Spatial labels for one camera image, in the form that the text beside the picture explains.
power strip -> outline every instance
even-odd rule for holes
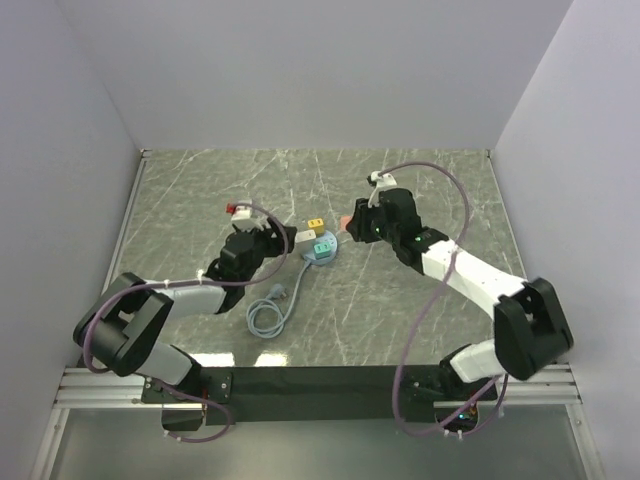
[[[338,239],[336,236],[326,230],[322,235],[316,238],[316,244],[326,242],[331,246],[331,254],[328,257],[316,259],[313,249],[309,250],[306,253],[302,254],[302,258],[304,258],[307,262],[311,263],[311,265],[326,265],[331,260],[336,258],[336,254],[338,253]]]

gray cable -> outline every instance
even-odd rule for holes
[[[247,327],[249,327],[249,331],[251,333],[253,333],[256,337],[265,339],[275,338],[282,333],[282,331],[284,330],[284,324],[289,319],[289,316],[291,315],[293,307],[296,303],[296,297],[298,296],[298,289],[300,288],[300,283],[302,282],[302,276],[304,275],[304,272],[307,271],[310,265],[311,262],[306,261],[304,263],[304,267],[302,267],[302,270],[300,270],[300,273],[298,274],[296,286],[293,289],[293,295],[291,296],[291,303],[289,304],[289,308],[287,309],[286,314],[283,315],[280,307],[278,307],[278,305],[276,305],[276,303],[273,301],[274,298],[282,298],[284,296],[284,287],[279,283],[271,287],[269,295],[267,295],[265,298],[259,298],[251,305],[249,305],[249,307],[247,308],[246,317]],[[276,322],[276,324],[266,328],[256,327],[256,317],[258,316],[260,310],[272,310],[276,312],[276,315],[278,316],[278,321]]]

plug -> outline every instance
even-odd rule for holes
[[[313,254],[316,260],[322,260],[331,256],[331,245],[329,242],[316,243],[313,246]]]
[[[309,220],[307,222],[307,226],[316,232],[316,236],[324,234],[324,221],[321,218],[314,218],[313,220]]]
[[[304,232],[296,233],[295,238],[295,251],[304,257],[304,255],[313,250],[313,246],[316,243],[316,232],[313,230],[305,230]]]
[[[281,283],[276,283],[271,290],[269,290],[268,299],[272,298],[285,298],[287,296],[287,291]]]

gray marble surface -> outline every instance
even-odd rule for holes
[[[410,160],[436,162],[460,179],[473,206],[464,247],[522,275],[486,153],[400,149],[154,151],[145,165],[118,271],[148,279],[193,278],[218,256],[232,231],[224,210],[230,201],[252,198],[299,228],[321,217],[337,232],[340,218],[353,212],[355,199],[370,194],[368,174]],[[452,237],[459,233],[462,200],[448,179],[416,167],[394,175],[400,186],[414,192],[423,224]],[[303,265],[295,256],[273,280],[249,287],[231,312],[177,320],[165,326],[161,340],[202,354],[199,359],[211,365],[397,363],[409,326],[437,282],[400,264],[387,244],[356,244],[345,232],[337,236],[337,258],[307,272],[295,312],[279,337],[252,336],[245,310],[274,282],[293,287]],[[272,262],[265,262],[261,271]],[[283,309],[289,300],[283,301]],[[267,312],[261,321],[274,318]],[[436,363],[462,344],[489,338],[491,332],[489,317],[449,290],[420,327],[410,363]]]

white wall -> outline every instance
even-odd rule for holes
[[[0,477],[26,478],[96,299],[136,148],[51,0],[0,2]]]
[[[496,148],[529,275],[558,288],[608,478],[640,475],[640,2],[576,0]]]
[[[494,147],[571,0],[58,0],[143,147]]]

